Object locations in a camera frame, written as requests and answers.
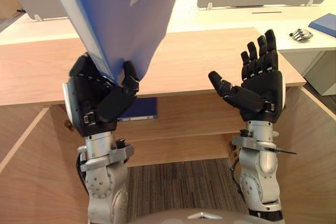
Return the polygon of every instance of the robotic finger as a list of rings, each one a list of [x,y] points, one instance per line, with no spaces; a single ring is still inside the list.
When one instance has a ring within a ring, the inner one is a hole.
[[[295,30],[293,33],[290,33],[289,36],[296,41],[306,41],[311,37],[313,37],[313,34],[308,30],[299,28]]]

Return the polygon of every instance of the wooden panel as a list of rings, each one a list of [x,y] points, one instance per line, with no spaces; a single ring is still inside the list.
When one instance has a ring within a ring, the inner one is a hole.
[[[135,154],[128,166],[163,164],[211,158],[227,158],[229,150],[222,135],[128,141]]]
[[[0,106],[0,162],[42,108],[41,105]]]
[[[336,223],[336,116],[304,88],[287,91],[276,144],[277,178],[287,223]]]
[[[213,92],[207,77],[211,70],[240,84],[240,53],[258,36],[254,28],[167,34],[140,83],[139,96]],[[62,102],[61,83],[83,52],[80,39],[0,46],[0,105]],[[282,56],[279,67],[288,86],[305,83]],[[23,80],[29,84],[22,85]]]
[[[0,19],[11,18],[22,6],[18,0],[0,0]]]
[[[216,93],[157,99],[158,118],[120,122],[116,136],[131,141],[239,132],[245,125],[239,110]]]
[[[75,162],[83,143],[53,106],[0,173],[0,223],[87,223],[88,197]]]

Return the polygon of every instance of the gray carpet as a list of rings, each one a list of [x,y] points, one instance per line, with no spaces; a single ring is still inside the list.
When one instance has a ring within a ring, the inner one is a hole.
[[[226,158],[129,168],[128,221],[174,208],[248,213]]]

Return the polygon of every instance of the white desk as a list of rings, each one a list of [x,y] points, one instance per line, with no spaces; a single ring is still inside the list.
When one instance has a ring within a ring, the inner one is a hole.
[[[304,76],[322,52],[336,50],[335,38],[308,28],[311,21],[327,13],[336,14],[336,0],[324,0],[310,7],[272,5],[213,10],[199,9],[197,0],[176,0],[167,32],[256,27],[264,33],[273,29],[278,49]],[[307,29],[314,36],[307,42],[296,42],[289,33],[297,28]],[[68,19],[37,22],[24,15],[0,33],[0,45],[67,38],[78,38]]]

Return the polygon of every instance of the desk surface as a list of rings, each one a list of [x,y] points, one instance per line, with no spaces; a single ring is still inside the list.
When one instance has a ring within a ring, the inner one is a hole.
[[[139,96],[214,92],[207,77],[212,70],[240,84],[240,53],[259,35],[255,28],[167,34],[140,82]],[[62,103],[61,84],[83,52],[78,38],[0,46],[0,105]],[[305,83],[280,54],[279,68],[286,86]]]
[[[308,28],[311,21],[327,13],[336,14],[336,0],[324,0],[322,4],[310,7],[270,5],[213,10],[199,9],[197,0],[176,0],[167,32],[256,27],[260,33],[264,33],[272,28],[279,50],[335,50],[335,38]],[[311,31],[314,37],[306,43],[292,40],[289,33],[297,28]],[[69,19],[37,22],[24,15],[0,33],[0,45],[70,38],[78,38],[78,35]]]

